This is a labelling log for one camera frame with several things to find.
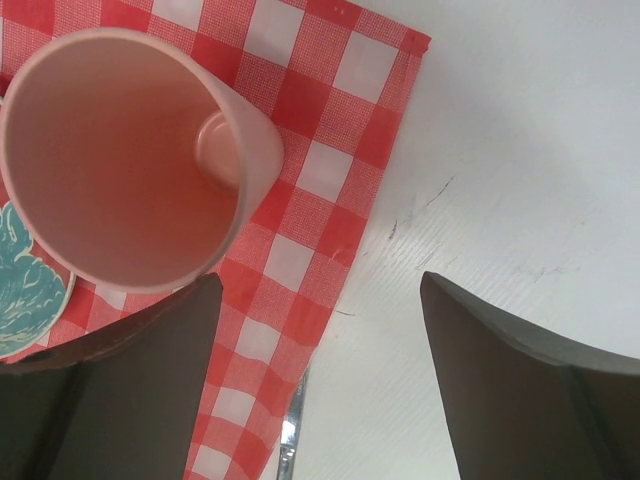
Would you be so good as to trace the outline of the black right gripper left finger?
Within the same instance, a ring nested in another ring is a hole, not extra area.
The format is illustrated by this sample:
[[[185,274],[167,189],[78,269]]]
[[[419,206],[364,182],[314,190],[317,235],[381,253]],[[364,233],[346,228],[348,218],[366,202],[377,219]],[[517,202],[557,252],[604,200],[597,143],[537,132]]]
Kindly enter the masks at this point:
[[[180,479],[223,287],[205,275],[95,332],[1,368],[5,479]]]

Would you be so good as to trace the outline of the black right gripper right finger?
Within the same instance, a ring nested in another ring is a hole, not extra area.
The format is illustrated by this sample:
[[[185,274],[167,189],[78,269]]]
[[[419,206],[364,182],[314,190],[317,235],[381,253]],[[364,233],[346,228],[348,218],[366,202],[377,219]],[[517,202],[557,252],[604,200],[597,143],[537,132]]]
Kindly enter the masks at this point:
[[[433,272],[420,291],[462,478],[638,477],[637,359],[558,335]]]

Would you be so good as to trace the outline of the red teal ceramic plate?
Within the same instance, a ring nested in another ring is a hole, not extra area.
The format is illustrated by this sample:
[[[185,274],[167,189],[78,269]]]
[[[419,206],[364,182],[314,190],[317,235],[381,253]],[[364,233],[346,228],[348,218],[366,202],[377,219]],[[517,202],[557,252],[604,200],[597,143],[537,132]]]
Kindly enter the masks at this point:
[[[69,303],[76,276],[54,267],[13,203],[1,207],[1,356],[16,355],[45,336]]]

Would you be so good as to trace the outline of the salmon pink plastic cup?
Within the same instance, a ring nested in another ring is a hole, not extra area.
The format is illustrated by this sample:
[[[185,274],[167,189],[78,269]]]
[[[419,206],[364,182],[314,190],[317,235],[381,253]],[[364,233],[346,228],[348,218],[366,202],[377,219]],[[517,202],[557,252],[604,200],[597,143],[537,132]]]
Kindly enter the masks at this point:
[[[3,100],[2,178],[21,218],[60,264],[115,290],[165,291],[207,272],[283,161],[262,111],[134,30],[53,39]]]

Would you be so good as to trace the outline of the red white checkered cloth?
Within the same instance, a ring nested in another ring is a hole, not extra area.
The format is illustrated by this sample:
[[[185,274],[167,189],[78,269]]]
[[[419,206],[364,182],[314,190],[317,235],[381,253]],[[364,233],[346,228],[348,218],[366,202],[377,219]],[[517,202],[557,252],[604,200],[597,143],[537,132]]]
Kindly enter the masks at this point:
[[[124,27],[267,114],[283,170],[216,266],[223,303],[184,477],[256,479],[353,264],[429,37],[347,1],[5,1],[1,82],[52,39]]]

